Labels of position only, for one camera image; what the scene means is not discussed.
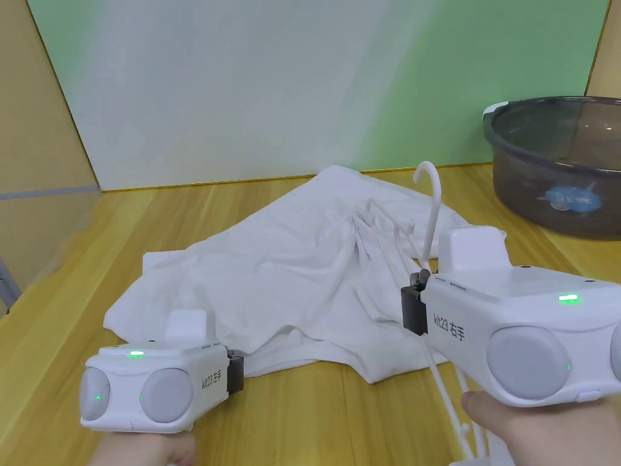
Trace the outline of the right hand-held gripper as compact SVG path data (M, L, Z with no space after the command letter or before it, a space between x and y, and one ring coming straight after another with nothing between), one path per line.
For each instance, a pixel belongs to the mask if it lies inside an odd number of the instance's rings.
M401 289L403 325L506 405L620 393L620 286L509 261L497 228L451 228Z

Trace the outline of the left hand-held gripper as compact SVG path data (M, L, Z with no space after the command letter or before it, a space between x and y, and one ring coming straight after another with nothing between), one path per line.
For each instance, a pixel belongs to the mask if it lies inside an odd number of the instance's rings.
M177 310L162 340L101 348L82 374L80 422L93 431L179 433L243 389L243 357L205 310Z

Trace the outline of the person's right hand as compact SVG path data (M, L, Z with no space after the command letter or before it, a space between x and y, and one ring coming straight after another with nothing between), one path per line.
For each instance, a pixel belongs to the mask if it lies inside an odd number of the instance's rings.
M516 465L620 465L620 418L609 400L514 408L468 391L461 404L505 442Z

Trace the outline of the person's left hand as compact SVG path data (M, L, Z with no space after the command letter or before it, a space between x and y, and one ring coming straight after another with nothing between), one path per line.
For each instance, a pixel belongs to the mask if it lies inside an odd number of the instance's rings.
M195 438L178 434L110 433L101 441L89 465L193 465Z

